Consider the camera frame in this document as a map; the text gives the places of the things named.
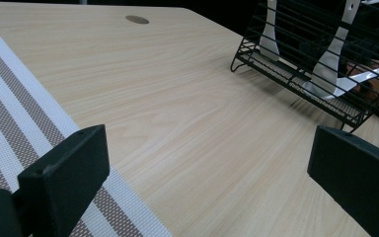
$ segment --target table surface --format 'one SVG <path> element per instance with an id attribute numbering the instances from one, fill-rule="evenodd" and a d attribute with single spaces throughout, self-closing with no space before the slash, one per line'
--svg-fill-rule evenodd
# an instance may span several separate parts
<path id="1" fill-rule="evenodd" d="M 135 24 L 139 16 L 149 24 Z M 260 73 L 241 36 L 187 9 L 0 3 L 0 36 L 175 236 L 367 236 L 307 174 L 341 124 Z M 379 147 L 379 118 L 355 135 Z"/>

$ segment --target round hole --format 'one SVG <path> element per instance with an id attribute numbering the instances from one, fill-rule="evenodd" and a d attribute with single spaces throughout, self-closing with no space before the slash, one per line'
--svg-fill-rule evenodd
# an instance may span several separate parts
<path id="1" fill-rule="evenodd" d="M 145 18 L 138 17 L 138 16 L 126 16 L 125 17 L 128 21 L 132 23 L 137 23 L 137 24 L 149 24 L 149 21 Z"/>

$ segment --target striped placemat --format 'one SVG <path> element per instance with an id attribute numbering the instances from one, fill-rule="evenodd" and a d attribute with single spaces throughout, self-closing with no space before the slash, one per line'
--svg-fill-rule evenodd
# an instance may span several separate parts
<path id="1" fill-rule="evenodd" d="M 0 38 L 0 188 L 16 191 L 17 175 L 78 129 Z M 71 236 L 171 233 L 111 168 Z"/>

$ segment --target black wire rack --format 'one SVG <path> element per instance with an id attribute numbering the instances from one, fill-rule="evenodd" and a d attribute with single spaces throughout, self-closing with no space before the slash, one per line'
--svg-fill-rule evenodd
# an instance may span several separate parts
<path id="1" fill-rule="evenodd" d="M 379 8 L 361 3 L 353 23 L 347 24 L 341 20 L 344 4 L 341 1 L 328 10 L 312 1 L 278 0 L 274 10 L 267 1 L 260 1 L 233 58 L 231 71 L 250 66 L 339 119 L 342 128 L 349 125 L 353 132 L 379 111 Z M 275 14 L 274 24 L 266 21 L 269 11 Z M 274 39 L 265 35 L 266 24 L 273 26 Z M 348 30 L 344 39 L 336 37 L 340 27 Z M 278 60 L 262 54 L 261 49 L 272 48 L 261 48 L 261 38 L 276 42 Z M 341 41 L 341 53 L 329 50 L 334 39 Z M 324 53 L 338 58 L 337 68 L 320 60 Z M 336 71 L 337 81 L 316 73 L 317 64 Z M 359 73 L 367 73 L 372 79 L 358 81 L 353 75 Z M 332 89 L 322 86 L 322 82 Z M 340 82 L 354 86 L 346 89 Z"/>

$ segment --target black block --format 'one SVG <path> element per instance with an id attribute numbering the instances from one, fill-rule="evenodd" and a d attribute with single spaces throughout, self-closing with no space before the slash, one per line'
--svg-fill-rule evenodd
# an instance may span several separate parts
<path id="1" fill-rule="evenodd" d="M 371 236 L 379 236 L 379 148 L 318 126 L 308 173 Z"/>
<path id="2" fill-rule="evenodd" d="M 29 226 L 24 232 L 69 236 L 109 172 L 103 125 L 67 137 L 18 176 L 28 210 L 23 223 Z"/>

